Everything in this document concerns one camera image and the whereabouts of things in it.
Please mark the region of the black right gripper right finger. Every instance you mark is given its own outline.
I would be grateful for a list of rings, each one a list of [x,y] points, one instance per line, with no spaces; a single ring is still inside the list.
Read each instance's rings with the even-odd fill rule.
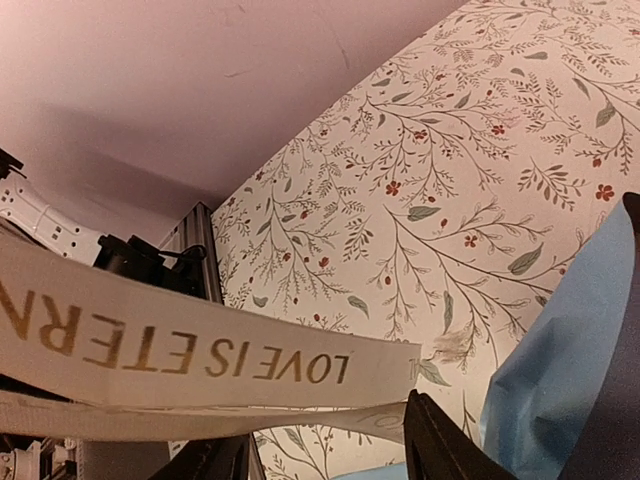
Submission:
[[[403,427],[411,480],[516,480],[425,393],[410,392]]]

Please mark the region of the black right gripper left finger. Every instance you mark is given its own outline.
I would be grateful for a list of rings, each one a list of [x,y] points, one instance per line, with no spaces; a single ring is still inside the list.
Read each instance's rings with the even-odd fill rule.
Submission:
[[[150,480],[247,480],[249,436],[194,440]]]

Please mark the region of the white ribbon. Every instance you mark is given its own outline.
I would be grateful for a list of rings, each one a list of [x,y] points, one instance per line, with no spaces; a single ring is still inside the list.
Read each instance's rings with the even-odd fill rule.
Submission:
[[[319,424],[398,439],[421,348],[224,307],[1,242],[1,428],[147,441]]]

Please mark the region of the dark navy tissue paper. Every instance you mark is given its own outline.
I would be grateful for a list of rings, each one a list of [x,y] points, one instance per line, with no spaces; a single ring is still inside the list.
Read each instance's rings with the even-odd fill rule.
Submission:
[[[639,477],[639,196],[626,194],[623,205],[633,227],[634,269],[612,359],[575,450],[583,479]]]

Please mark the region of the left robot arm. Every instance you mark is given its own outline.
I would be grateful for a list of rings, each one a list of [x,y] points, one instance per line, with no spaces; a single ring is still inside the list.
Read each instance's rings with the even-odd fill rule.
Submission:
[[[1,217],[62,257],[93,266],[102,233],[54,208],[21,172],[23,163],[1,150]]]

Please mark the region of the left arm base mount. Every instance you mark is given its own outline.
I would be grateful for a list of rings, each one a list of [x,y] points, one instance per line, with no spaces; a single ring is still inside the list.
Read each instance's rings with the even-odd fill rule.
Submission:
[[[207,299],[203,261],[207,250],[193,245],[182,252],[162,251],[133,235],[127,242],[102,235],[93,266],[147,285]]]

